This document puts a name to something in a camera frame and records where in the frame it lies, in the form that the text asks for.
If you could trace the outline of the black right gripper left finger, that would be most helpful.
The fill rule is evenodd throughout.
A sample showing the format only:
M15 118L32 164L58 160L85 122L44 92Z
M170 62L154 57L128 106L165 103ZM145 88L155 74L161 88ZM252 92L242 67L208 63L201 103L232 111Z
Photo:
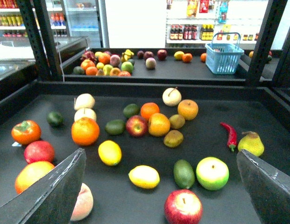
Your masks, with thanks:
M82 148L0 207L0 224L67 224L85 172Z

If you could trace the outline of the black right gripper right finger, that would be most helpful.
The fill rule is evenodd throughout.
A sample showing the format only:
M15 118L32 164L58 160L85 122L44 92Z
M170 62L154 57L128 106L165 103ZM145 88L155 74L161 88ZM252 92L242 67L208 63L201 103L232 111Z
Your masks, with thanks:
M247 150L236 156L242 183L262 224L290 224L290 176Z

